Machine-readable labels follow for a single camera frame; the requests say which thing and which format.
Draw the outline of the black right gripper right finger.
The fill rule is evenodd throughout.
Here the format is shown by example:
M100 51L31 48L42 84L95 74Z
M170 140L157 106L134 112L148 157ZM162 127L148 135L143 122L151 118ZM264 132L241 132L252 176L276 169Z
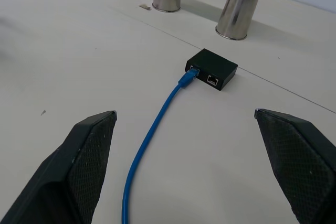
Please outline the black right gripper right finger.
M256 109L273 174L300 224L336 224L336 146L311 122Z

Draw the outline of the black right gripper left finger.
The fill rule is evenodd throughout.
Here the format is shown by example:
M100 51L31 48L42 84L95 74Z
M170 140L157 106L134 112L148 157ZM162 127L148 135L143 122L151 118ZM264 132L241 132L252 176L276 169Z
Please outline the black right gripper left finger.
M116 121L116 111L107 111L75 124L40 164L0 224L91 224Z

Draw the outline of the black network adapter box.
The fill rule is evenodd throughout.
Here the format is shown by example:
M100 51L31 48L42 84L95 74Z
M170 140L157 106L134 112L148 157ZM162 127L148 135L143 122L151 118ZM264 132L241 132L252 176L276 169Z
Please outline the black network adapter box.
M238 64L207 49L202 49L186 62L185 71L197 69L197 79L222 91L235 75L237 68Z

